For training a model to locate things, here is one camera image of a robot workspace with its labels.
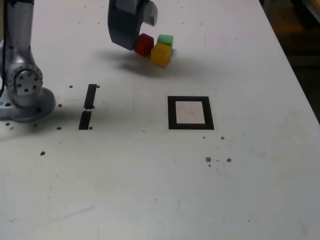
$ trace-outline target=square outline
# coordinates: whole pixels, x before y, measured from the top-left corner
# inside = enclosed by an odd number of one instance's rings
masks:
[[[208,96],[168,96],[169,130],[215,130]],[[176,102],[202,102],[205,124],[177,123]]]

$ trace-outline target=table surface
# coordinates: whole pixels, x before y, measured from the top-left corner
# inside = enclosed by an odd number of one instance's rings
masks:
[[[107,0],[36,1],[62,107],[0,124],[0,239],[318,240],[320,126],[259,1],[155,3],[166,68],[111,43]],[[215,130],[169,130],[167,96],[209,97]]]

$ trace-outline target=red cube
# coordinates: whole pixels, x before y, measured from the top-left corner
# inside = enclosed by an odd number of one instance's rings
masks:
[[[136,44],[134,51],[137,54],[145,57],[151,53],[151,49],[154,47],[154,44],[155,44],[155,41],[152,36],[149,36],[147,34],[142,33],[139,36],[139,39],[138,39],[138,42]]]

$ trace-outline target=black tape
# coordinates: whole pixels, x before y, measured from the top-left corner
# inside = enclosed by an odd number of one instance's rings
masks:
[[[83,111],[80,119],[79,130],[88,130],[91,118],[91,111]]]
[[[96,96],[97,84],[89,84],[88,91],[86,92],[86,97],[84,101],[85,110],[94,109],[94,101]]]

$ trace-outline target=cube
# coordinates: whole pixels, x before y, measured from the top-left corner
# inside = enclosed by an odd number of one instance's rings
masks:
[[[149,36],[147,34],[142,33],[139,36],[138,42],[136,44],[136,47],[134,51],[145,57],[148,54],[151,53],[151,49],[154,47],[154,38],[152,36]]]
[[[171,47],[163,43],[157,43],[151,50],[151,62],[155,65],[166,66],[170,62]]]
[[[169,45],[171,48],[174,46],[174,36],[159,35],[157,43]]]

